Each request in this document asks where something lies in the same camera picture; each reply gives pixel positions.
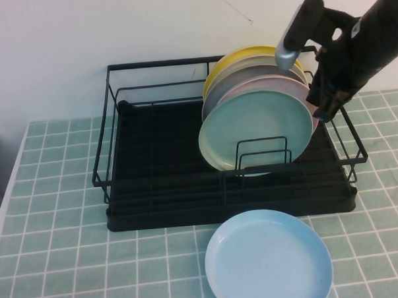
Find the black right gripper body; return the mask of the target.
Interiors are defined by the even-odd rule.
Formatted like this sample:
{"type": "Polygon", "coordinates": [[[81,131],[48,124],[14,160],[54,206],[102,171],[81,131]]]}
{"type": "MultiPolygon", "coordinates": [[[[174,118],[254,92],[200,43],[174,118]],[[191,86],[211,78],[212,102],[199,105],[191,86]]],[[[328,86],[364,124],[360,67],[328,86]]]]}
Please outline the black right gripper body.
{"type": "Polygon", "coordinates": [[[316,57],[317,76],[332,93],[340,90],[353,95],[359,89],[351,79],[350,43],[356,23],[357,17],[326,7],[317,24],[317,42],[321,45],[316,57]]]}

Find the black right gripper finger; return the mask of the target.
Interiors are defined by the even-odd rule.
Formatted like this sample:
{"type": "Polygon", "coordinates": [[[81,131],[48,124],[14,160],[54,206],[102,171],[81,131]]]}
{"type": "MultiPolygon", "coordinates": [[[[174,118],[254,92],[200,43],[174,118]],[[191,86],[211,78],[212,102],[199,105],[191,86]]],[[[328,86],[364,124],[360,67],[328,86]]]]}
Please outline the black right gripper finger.
{"type": "Polygon", "coordinates": [[[348,92],[343,90],[324,91],[321,99],[321,120],[324,123],[330,122],[341,106],[348,101],[348,92]]]}
{"type": "Polygon", "coordinates": [[[314,117],[327,117],[327,99],[325,85],[325,71],[318,65],[317,72],[312,79],[310,91],[306,100],[317,109],[314,111],[314,117]]]}

